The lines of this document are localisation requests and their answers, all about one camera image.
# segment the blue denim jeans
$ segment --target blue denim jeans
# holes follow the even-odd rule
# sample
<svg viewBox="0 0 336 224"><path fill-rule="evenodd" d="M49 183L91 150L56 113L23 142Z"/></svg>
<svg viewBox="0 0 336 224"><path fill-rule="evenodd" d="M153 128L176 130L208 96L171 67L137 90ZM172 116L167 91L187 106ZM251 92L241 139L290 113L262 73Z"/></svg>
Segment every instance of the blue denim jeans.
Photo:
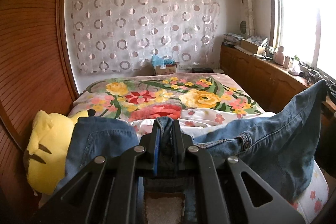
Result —
<svg viewBox="0 0 336 224"><path fill-rule="evenodd" d="M236 155L289 202L309 185L314 153L320 136L321 103L327 85L319 81L297 94L272 117L239 119L194 139L213 157ZM158 118L162 127L162 153L173 153L170 131L172 119ZM66 176L56 191L98 155L116 157L138 144L133 127L125 122L101 118L79 118L66 160Z"/></svg>

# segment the floral blanket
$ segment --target floral blanket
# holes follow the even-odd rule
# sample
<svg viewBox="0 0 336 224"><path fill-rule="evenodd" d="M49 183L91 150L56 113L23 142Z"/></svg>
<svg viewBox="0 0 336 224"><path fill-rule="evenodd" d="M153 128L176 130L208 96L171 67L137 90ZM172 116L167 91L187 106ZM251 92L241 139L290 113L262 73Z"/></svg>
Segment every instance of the floral blanket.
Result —
<svg viewBox="0 0 336 224"><path fill-rule="evenodd" d="M162 116L178 119L183 110L194 108L239 116L264 112L227 75L176 73L95 82L74 102L70 114L95 109L96 116L132 122Z"/></svg>

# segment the pikachu plush toy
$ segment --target pikachu plush toy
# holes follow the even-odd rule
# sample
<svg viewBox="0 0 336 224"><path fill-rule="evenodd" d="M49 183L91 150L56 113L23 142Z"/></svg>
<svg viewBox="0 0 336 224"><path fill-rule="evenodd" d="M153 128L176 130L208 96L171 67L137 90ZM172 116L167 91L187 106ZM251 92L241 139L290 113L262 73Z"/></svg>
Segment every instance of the pikachu plush toy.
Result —
<svg viewBox="0 0 336 224"><path fill-rule="evenodd" d="M79 117L94 116L94 110L72 117L40 110L33 121L33 131L24 153L27 180L37 192L51 195L64 177L65 161L71 136Z"/></svg>

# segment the mattress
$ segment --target mattress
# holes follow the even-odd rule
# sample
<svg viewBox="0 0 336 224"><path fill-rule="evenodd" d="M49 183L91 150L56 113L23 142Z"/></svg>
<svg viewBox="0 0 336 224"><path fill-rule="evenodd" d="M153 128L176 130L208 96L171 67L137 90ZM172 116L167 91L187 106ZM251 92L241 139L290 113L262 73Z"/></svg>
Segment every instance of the mattress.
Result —
<svg viewBox="0 0 336 224"><path fill-rule="evenodd" d="M74 102L70 115L94 109L96 116L118 118L135 128L138 138L150 133L155 118L178 119L184 133L196 137L235 119L270 117L229 76L176 73L107 79L91 84ZM328 200L327 182L314 162L312 180L292 206L310 223Z"/></svg>

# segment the black ear tip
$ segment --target black ear tip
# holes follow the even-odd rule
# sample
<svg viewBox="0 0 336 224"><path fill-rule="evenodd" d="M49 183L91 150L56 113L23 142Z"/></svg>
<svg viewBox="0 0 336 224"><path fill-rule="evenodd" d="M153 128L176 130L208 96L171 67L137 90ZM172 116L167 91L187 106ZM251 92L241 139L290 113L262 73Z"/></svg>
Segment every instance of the black ear tip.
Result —
<svg viewBox="0 0 336 224"><path fill-rule="evenodd" d="M89 115L89 117L92 117L96 114L96 111L94 109L88 109L87 114Z"/></svg>

